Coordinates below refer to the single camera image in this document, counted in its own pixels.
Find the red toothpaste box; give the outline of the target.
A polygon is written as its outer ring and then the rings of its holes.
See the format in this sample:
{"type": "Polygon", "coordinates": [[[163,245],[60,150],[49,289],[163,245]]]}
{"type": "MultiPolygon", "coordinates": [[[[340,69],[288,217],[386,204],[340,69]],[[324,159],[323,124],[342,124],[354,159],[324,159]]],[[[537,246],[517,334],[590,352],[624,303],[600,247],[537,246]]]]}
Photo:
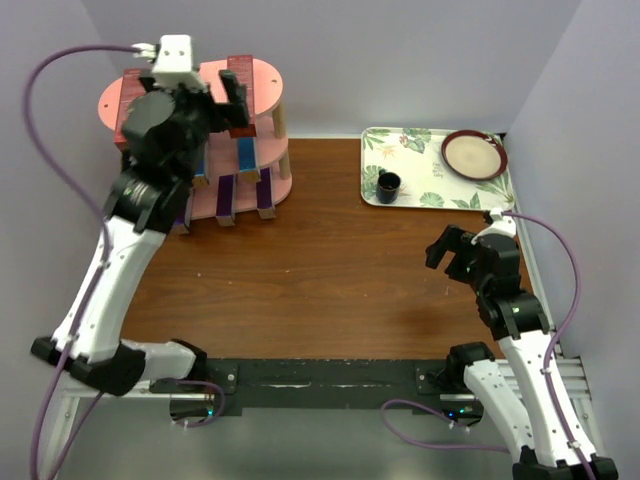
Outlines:
{"type": "Polygon", "coordinates": [[[130,68],[120,77],[120,90],[118,94],[117,112],[114,129],[114,144],[123,151],[127,147],[127,140],[122,133],[122,127],[129,115],[131,103],[145,93],[145,88],[140,81],[140,75],[146,74],[147,69],[130,68]]]}
{"type": "Polygon", "coordinates": [[[234,127],[229,133],[233,139],[256,136],[256,115],[254,108],[254,69],[252,55],[230,55],[227,57],[227,69],[231,70],[244,91],[248,124],[246,127],[234,127]]]}

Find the blue toothpaste box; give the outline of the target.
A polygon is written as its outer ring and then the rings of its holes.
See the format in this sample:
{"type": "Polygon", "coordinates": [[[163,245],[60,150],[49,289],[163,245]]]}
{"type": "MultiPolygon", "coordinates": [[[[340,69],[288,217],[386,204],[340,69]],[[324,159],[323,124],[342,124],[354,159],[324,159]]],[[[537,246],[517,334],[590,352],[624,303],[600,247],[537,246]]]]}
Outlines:
{"type": "Polygon", "coordinates": [[[193,187],[196,189],[208,187],[209,178],[210,178],[209,160],[206,157],[204,157],[201,160],[199,167],[193,177],[193,180],[192,180],[193,187]]]}
{"type": "Polygon", "coordinates": [[[247,183],[259,182],[261,175],[256,156],[255,139],[253,137],[238,138],[236,150],[239,176],[247,183]]]}

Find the silver purple toothpaste box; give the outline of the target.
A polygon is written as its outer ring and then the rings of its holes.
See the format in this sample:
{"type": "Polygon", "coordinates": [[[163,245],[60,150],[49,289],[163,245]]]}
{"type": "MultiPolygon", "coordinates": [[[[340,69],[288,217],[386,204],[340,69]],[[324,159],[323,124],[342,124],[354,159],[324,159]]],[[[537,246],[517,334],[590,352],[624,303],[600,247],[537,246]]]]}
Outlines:
{"type": "Polygon", "coordinates": [[[236,178],[233,174],[219,177],[215,218],[221,227],[235,225],[235,190],[236,178]]]}

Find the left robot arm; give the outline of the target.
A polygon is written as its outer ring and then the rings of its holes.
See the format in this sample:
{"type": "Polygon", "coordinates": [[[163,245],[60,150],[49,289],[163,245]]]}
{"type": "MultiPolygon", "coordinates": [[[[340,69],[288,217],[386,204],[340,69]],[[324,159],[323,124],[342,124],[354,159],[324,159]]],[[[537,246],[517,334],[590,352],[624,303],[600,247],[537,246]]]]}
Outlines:
{"type": "Polygon", "coordinates": [[[32,343],[33,356],[99,392],[123,396],[145,380],[173,380],[196,392],[206,383],[202,349],[181,340],[124,340],[121,330],[142,275],[187,206],[210,135],[249,123],[246,87],[230,70],[218,76],[225,103],[206,84],[167,87],[142,77],[145,92],[130,103],[121,127],[121,172],[100,211],[106,232],[91,261],[95,271],[55,332],[32,343]]]}

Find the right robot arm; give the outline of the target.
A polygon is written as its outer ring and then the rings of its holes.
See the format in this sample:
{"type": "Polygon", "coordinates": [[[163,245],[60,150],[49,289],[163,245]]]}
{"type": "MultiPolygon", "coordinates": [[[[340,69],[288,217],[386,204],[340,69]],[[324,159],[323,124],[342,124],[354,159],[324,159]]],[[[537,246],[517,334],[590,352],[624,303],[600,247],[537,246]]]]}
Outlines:
{"type": "Polygon", "coordinates": [[[426,266],[437,268],[446,253],[453,255],[446,275],[474,291],[516,385],[503,380],[482,342],[451,348],[445,379],[480,401],[507,445],[513,478],[618,478],[614,461],[597,452],[574,411],[548,351],[552,332],[540,301],[521,286],[514,224],[499,222],[479,234],[449,225],[427,247],[426,266]]]}

